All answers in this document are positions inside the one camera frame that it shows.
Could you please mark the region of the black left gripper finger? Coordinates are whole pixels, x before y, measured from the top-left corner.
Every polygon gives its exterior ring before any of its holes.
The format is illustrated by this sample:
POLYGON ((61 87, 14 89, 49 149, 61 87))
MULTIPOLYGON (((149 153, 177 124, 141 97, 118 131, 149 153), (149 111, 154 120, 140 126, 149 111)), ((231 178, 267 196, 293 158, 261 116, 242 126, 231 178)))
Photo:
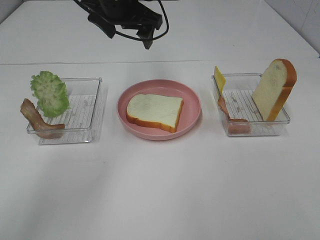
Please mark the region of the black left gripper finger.
POLYGON ((112 39, 116 34, 116 28, 113 24, 102 21, 96 23, 96 25, 110 38, 112 39))
POLYGON ((141 25, 138 28, 136 35, 142 40, 143 46, 149 50, 153 43, 155 28, 152 25, 141 25))

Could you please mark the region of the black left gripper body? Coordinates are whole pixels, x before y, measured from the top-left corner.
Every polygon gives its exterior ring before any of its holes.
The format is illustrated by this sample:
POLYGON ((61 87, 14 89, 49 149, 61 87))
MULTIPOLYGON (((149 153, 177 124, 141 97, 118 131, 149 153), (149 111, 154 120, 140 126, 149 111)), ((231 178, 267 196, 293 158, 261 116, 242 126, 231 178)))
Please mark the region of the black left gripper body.
POLYGON ((95 25, 98 22, 108 22, 114 26, 152 25, 157 30, 162 25, 162 15, 137 0, 91 1, 88 20, 95 25))

